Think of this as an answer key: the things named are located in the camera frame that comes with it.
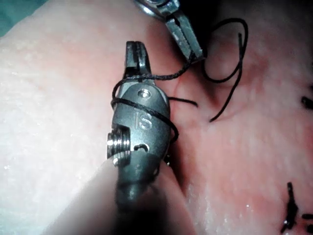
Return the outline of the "right arm needle driver jaw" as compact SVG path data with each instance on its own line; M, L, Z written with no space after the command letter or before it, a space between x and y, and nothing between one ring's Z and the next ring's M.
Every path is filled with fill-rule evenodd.
M137 75L139 83L143 81L144 75L151 74L151 67L149 62L149 56L145 45L142 42L136 42L136 56L137 56Z
M126 42L126 54L125 54L125 74L132 75L137 70L137 54L136 43L134 41Z

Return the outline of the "left arm needle driver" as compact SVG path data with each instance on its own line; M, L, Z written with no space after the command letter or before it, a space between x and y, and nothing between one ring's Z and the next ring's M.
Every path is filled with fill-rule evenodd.
M161 21L180 9L179 0L134 0L134 3L145 14Z

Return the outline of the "left arm needle driver jaw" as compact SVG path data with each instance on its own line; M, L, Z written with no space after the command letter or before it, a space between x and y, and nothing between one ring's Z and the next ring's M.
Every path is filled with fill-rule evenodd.
M172 37L174 38L175 42L177 43L178 47L180 48L184 57L188 59L192 59L192 62L195 62L195 56L191 51L189 44L186 38L183 35L183 32L180 28L180 24L177 19L169 19L166 22L166 26L169 29Z
M195 56L195 61L203 60L203 49L201 48L197 40L196 34L188 17L181 10L175 13L175 17L178 20L183 35L186 38L189 47Z

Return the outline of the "right arm needle driver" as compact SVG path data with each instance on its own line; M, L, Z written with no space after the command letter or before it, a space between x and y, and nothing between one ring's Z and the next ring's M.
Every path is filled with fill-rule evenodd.
M125 170L155 170L171 142L169 98L153 82L122 84L112 99L107 158Z

